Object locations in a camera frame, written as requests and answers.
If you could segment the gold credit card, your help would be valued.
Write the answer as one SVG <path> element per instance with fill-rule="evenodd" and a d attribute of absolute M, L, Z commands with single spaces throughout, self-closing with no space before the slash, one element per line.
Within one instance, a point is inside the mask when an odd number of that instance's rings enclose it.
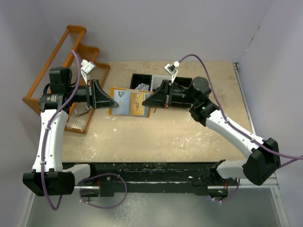
<path fill-rule="evenodd" d="M 130 115 L 143 116 L 145 107 L 142 102 L 145 100 L 145 93 L 131 93 L 130 94 Z"/>

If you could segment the yellow leather card holder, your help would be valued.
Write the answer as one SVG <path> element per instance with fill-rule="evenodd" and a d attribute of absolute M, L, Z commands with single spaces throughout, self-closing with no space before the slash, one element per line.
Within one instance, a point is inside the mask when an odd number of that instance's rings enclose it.
<path fill-rule="evenodd" d="M 151 108 L 144 106 L 143 101 L 152 94 L 153 92 L 151 91 L 112 87 L 110 97 L 118 103 L 118 107 L 110 108 L 108 114 L 112 116 L 149 118 Z"/>

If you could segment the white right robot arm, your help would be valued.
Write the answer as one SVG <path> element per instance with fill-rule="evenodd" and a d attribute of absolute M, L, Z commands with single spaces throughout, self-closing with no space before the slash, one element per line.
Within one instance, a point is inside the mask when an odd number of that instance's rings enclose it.
<path fill-rule="evenodd" d="M 228 178 L 246 178 L 255 185 L 262 185 L 281 165 L 277 141 L 263 139 L 225 117 L 210 100 L 210 94 L 209 83 L 203 77 L 194 78 L 189 87 L 163 80 L 143 105 L 186 107 L 196 122 L 220 134 L 244 155 L 243 160 L 216 163 L 210 174 L 214 184 L 221 185 Z"/>

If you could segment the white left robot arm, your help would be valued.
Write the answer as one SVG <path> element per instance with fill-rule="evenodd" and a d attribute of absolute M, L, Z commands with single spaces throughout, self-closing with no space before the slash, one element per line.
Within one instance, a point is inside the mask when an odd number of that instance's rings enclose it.
<path fill-rule="evenodd" d="M 74 186 L 83 181 L 93 185 L 97 173 L 88 164 L 77 164 L 64 170 L 62 145 L 70 106 L 84 103 L 88 109 L 115 108 L 118 106 L 97 79 L 91 79 L 92 66 L 82 66 L 75 83 L 72 71 L 66 67 L 49 70 L 50 82 L 39 99 L 41 133 L 38 152 L 30 173 L 23 174 L 23 184 L 37 196 L 72 194 Z"/>

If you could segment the white cards in box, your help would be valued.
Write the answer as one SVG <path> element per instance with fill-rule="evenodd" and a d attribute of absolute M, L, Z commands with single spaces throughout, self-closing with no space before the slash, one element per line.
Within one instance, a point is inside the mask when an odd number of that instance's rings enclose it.
<path fill-rule="evenodd" d="M 135 88 L 135 90 L 143 90 L 143 91 L 149 91 L 149 89 L 150 89 L 150 85 L 144 83 L 137 85 L 137 87 Z"/>

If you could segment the grey cardboard envelope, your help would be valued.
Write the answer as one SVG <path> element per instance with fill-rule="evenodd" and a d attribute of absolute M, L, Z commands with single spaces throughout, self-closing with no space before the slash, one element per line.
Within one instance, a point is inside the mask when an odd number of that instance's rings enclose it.
<path fill-rule="evenodd" d="M 89 112 L 89 108 L 87 107 L 87 105 L 77 104 L 77 105 L 74 106 L 73 113 L 76 116 L 85 114 L 87 112 Z"/>

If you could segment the black three-compartment organizer box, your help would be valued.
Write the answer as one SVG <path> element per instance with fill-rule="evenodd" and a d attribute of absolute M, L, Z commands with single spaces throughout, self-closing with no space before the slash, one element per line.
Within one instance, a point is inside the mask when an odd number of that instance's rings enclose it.
<path fill-rule="evenodd" d="M 187 88 L 192 80 L 192 78 L 176 77 L 174 82 L 171 82 L 169 76 L 133 74 L 130 89 L 153 93 L 143 101 L 144 106 L 190 108 L 194 101 L 187 95 Z"/>

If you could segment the orange wooden tiered rack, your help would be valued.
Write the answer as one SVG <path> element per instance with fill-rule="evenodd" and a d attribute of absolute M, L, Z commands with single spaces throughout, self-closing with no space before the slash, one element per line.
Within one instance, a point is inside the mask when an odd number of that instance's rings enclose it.
<path fill-rule="evenodd" d="M 65 130 L 86 134 L 92 114 L 97 108 L 111 108 L 115 102 L 103 91 L 110 65 L 96 62 L 97 47 L 81 43 L 86 28 L 68 25 L 23 101 L 39 116 L 42 127 L 63 114 Z M 58 67 L 51 67 L 66 38 L 76 34 L 67 56 Z"/>

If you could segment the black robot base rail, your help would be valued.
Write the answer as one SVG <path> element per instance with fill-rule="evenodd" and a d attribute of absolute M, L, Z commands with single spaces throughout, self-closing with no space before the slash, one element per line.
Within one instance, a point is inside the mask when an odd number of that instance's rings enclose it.
<path fill-rule="evenodd" d="M 214 172 L 215 162 L 94 162 L 89 180 L 77 183 L 101 197 L 115 193 L 192 193 L 203 196 L 227 186 L 236 186 L 232 177 L 223 179 Z"/>

